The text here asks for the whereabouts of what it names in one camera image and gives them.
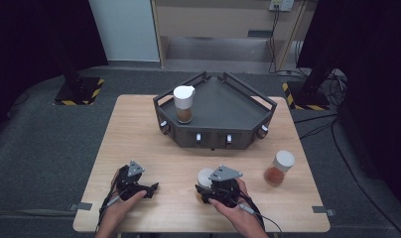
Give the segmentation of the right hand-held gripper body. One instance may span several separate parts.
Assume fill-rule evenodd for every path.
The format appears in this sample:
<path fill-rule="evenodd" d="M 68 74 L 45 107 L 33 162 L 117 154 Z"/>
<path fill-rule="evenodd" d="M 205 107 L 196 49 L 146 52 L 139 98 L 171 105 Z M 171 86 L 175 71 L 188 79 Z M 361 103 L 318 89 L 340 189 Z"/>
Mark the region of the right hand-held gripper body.
<path fill-rule="evenodd" d="M 226 207 L 235 207 L 241 194 L 237 179 L 242 176 L 242 172 L 220 165 L 209 177 L 215 188 L 213 199 L 218 200 Z"/>

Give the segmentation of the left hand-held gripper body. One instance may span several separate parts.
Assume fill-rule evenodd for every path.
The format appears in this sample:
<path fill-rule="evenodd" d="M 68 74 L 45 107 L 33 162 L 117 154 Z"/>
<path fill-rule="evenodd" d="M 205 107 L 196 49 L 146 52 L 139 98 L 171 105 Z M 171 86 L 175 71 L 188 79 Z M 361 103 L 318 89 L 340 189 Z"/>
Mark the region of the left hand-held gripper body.
<path fill-rule="evenodd" d="M 145 169 L 131 160 L 119 170 L 117 176 L 117 190 L 122 200 L 128 200 L 134 194 L 145 190 L 145 186 L 138 183 L 139 178 L 145 172 Z"/>

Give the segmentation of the yellow spice jar white lid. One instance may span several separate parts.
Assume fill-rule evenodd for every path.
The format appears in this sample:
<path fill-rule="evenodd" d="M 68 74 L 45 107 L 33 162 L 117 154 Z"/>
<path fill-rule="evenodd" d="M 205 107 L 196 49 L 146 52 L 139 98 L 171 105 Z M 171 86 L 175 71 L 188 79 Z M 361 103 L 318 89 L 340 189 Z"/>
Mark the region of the yellow spice jar white lid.
<path fill-rule="evenodd" d="M 198 195 L 200 198 L 201 198 L 201 195 L 208 195 L 210 197 L 209 202 L 214 198 L 214 195 L 215 195 L 215 188 L 212 185 L 212 180 L 209 178 L 212 173 L 213 173 L 213 169 L 211 169 L 211 168 L 201 169 L 198 173 L 197 185 L 207 189 L 206 193 L 204 193 L 204 194 L 198 193 Z"/>

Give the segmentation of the red spice jar white lid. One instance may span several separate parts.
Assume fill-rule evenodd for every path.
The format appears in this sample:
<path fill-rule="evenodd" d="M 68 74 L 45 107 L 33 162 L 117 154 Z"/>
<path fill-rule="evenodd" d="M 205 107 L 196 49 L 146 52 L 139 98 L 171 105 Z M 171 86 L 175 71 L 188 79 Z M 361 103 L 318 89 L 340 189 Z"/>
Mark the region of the red spice jar white lid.
<path fill-rule="evenodd" d="M 265 171 L 265 180 L 273 185 L 283 182 L 286 172 L 294 165 L 296 159 L 289 151 L 279 151 L 272 162 L 272 165 Z"/>

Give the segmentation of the dark grey tray rack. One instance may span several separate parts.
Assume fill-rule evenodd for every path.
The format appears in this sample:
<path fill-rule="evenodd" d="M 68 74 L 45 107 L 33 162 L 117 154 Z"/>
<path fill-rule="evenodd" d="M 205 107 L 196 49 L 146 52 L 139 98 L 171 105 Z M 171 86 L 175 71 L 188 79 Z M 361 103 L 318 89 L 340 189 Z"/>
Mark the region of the dark grey tray rack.
<path fill-rule="evenodd" d="M 226 72 L 184 84 L 195 89 L 188 124 L 178 121 L 171 89 L 153 98 L 160 130 L 180 147 L 244 150 L 267 136 L 277 103 L 255 88 Z"/>

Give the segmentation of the person's right hand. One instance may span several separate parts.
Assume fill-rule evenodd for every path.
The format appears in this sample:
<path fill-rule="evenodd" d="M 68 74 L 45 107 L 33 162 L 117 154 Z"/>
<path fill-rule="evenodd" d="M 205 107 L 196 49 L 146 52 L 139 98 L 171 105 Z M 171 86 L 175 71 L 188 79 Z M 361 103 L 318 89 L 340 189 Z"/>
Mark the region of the person's right hand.
<path fill-rule="evenodd" d="M 210 204 L 224 217 L 226 217 L 229 222 L 233 225 L 234 229 L 238 232 L 240 228 L 247 227 L 261 227 L 257 218 L 243 210 L 240 207 L 229 208 L 223 205 L 218 200 L 212 199 Z"/>

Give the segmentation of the person's left hand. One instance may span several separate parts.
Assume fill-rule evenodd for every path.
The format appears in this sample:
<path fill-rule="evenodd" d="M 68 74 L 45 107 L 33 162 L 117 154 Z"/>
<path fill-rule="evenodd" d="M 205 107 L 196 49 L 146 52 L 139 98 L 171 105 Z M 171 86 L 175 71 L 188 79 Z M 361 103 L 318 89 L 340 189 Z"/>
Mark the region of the person's left hand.
<path fill-rule="evenodd" d="M 145 194 L 146 191 L 141 190 L 130 197 L 128 200 L 122 200 L 121 198 L 119 198 L 116 202 L 114 202 L 105 210 L 98 230 L 117 231 L 117 228 L 124 221 L 133 206 L 139 200 L 141 200 Z"/>

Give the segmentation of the grey tape piece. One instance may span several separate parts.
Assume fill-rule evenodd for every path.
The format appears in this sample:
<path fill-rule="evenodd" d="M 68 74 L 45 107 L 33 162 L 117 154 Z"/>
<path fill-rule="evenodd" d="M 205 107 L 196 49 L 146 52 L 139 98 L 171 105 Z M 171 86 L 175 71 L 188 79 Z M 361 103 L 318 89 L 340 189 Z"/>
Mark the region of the grey tape piece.
<path fill-rule="evenodd" d="M 87 202 L 79 202 L 79 203 L 72 203 L 69 206 L 69 210 L 71 211 L 77 211 L 77 210 L 90 210 L 92 207 L 92 203 L 87 203 Z"/>
<path fill-rule="evenodd" d="M 333 209 L 327 209 L 324 206 L 312 206 L 314 213 L 325 214 L 328 217 L 335 216 L 335 211 Z"/>

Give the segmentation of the brown spice jar white lid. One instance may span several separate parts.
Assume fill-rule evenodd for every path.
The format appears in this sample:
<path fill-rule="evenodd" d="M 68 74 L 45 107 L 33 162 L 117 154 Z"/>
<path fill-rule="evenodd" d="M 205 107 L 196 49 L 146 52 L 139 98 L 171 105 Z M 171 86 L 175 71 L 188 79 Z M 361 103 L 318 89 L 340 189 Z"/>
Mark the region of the brown spice jar white lid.
<path fill-rule="evenodd" d="M 174 102 L 180 123 L 190 123 L 193 118 L 192 105 L 195 96 L 193 86 L 181 85 L 174 89 Z"/>

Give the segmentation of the black stand with striped base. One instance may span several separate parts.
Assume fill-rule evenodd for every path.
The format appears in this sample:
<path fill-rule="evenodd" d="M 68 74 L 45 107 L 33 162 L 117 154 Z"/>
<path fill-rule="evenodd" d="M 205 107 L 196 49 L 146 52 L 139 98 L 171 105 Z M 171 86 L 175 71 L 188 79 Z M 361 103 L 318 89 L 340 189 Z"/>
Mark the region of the black stand with striped base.
<path fill-rule="evenodd" d="M 67 54 L 59 51 L 56 55 L 59 69 L 65 83 L 55 97 L 55 105 L 90 105 L 95 101 L 104 82 L 99 77 L 81 76 Z"/>
<path fill-rule="evenodd" d="M 329 100 L 320 90 L 331 71 L 328 68 L 313 68 L 305 81 L 287 81 L 283 84 L 287 103 L 291 109 L 329 110 Z"/>

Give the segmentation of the white panel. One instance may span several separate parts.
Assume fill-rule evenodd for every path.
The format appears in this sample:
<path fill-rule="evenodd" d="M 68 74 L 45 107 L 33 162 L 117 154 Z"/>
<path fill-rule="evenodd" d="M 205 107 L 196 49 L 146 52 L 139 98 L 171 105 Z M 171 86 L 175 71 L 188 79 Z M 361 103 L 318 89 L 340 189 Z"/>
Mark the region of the white panel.
<path fill-rule="evenodd" d="M 89 4 L 108 60 L 160 60 L 151 0 Z"/>

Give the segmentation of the wooden cabinet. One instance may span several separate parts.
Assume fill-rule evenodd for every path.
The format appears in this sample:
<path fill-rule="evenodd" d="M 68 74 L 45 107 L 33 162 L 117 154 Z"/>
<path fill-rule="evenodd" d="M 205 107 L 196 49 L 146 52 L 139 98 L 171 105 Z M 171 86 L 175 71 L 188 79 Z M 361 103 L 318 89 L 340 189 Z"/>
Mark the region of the wooden cabinet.
<path fill-rule="evenodd" d="M 151 0 L 159 38 L 248 39 L 256 31 L 280 69 L 293 42 L 305 38 L 318 0 L 295 0 L 290 12 L 270 11 L 270 0 Z"/>

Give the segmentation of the black curtain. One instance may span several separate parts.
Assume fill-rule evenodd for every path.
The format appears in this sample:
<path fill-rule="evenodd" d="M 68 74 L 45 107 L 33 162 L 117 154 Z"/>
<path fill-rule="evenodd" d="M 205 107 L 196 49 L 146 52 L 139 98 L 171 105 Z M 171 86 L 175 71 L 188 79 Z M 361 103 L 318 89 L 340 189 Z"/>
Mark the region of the black curtain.
<path fill-rule="evenodd" d="M 63 75 L 59 51 L 77 71 L 107 64 L 89 0 L 0 0 L 0 128 L 26 89 Z"/>
<path fill-rule="evenodd" d="M 401 203 L 401 0 L 319 0 L 299 67 L 341 70 L 341 123 L 362 169 Z"/>

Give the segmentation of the white wall socket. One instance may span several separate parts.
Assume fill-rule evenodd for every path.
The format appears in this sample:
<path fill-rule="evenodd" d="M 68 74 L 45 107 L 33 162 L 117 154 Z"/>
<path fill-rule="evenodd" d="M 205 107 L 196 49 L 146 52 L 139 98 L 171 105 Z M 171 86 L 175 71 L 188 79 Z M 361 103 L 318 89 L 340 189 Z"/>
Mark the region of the white wall socket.
<path fill-rule="evenodd" d="M 270 11 L 290 12 L 294 6 L 295 0 L 270 0 Z"/>

